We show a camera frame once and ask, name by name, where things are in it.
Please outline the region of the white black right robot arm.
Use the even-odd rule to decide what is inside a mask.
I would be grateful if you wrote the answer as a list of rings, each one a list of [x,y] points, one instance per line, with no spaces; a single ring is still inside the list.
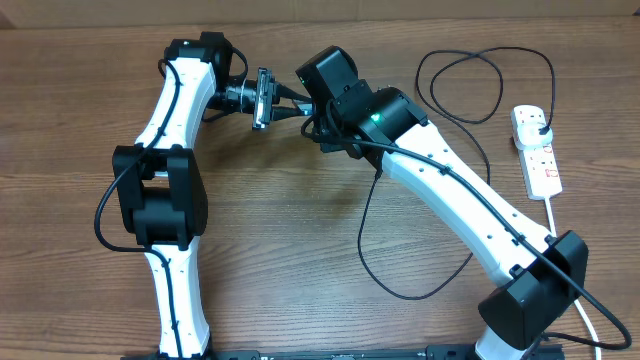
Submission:
[[[565,335],[552,323],[578,299],[589,250],[575,232],[556,235],[521,214],[451,149],[429,111],[394,87],[372,90],[353,59],[331,46],[301,65],[313,115],[304,137],[323,152],[366,159],[418,195],[478,259],[494,291],[478,307],[486,328],[472,344],[429,345],[429,359],[560,359]]]

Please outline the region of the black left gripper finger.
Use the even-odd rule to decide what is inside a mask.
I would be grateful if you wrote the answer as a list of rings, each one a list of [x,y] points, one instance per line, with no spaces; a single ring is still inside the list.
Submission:
[[[277,98],[286,98],[291,100],[298,100],[302,102],[310,102],[311,98],[288,88],[287,86],[276,82],[274,85],[274,94]]]
[[[306,113],[299,108],[275,106],[271,109],[271,120],[280,121],[291,117],[305,116]]]

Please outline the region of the blue Galaxy smartphone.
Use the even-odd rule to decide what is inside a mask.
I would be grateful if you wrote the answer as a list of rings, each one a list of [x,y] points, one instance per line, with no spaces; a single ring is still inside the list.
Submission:
[[[314,114],[314,105],[311,102],[302,101],[302,100],[293,100],[292,103],[300,116],[309,117]]]

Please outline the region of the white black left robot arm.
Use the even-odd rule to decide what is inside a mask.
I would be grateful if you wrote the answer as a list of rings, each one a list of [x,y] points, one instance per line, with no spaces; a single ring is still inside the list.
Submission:
[[[204,315],[198,249],[208,219],[208,199],[194,147],[201,124],[233,113],[250,114],[255,130],[309,115],[309,97],[277,82],[262,68],[255,80],[231,74],[243,54],[221,32],[175,39],[158,62],[164,85],[153,115],[131,146],[114,150],[114,180],[96,211],[112,194],[123,224],[136,238],[155,286],[161,338],[153,359],[212,359]]]

